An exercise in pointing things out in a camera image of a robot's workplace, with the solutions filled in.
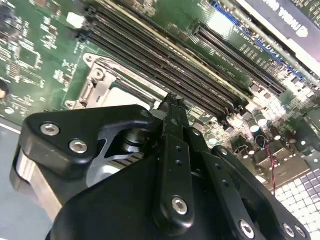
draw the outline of motherboard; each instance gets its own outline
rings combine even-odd
[[[319,27],[316,1],[291,3]],[[131,104],[157,116],[173,92],[210,147],[254,162],[266,184],[269,142],[279,163],[299,162],[294,176],[305,173],[293,144],[318,107],[319,76],[246,13],[232,0],[0,0],[0,117],[21,125]]]

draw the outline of black arm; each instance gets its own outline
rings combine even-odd
[[[28,117],[11,181],[54,220],[47,239],[310,240],[232,153],[208,149],[184,108],[169,94],[164,119],[136,105]],[[88,187],[93,161],[132,152],[143,159]]]

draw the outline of dimm slot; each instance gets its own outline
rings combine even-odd
[[[223,40],[217,33],[209,30],[203,24],[197,27],[194,32],[194,36],[209,45],[214,51],[219,52],[219,54],[227,58],[254,81],[257,81],[276,96],[279,96],[287,90],[268,72],[259,67],[251,59],[243,55],[235,47]]]

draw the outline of gray surface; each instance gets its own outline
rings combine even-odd
[[[0,127],[0,239],[44,240],[51,221],[40,206],[14,191],[9,174],[19,135]]]

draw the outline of white label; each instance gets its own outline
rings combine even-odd
[[[308,37],[308,29],[301,25],[294,17],[288,13],[276,0],[262,0],[265,2],[274,12],[279,10],[279,17],[288,24],[300,38]]]

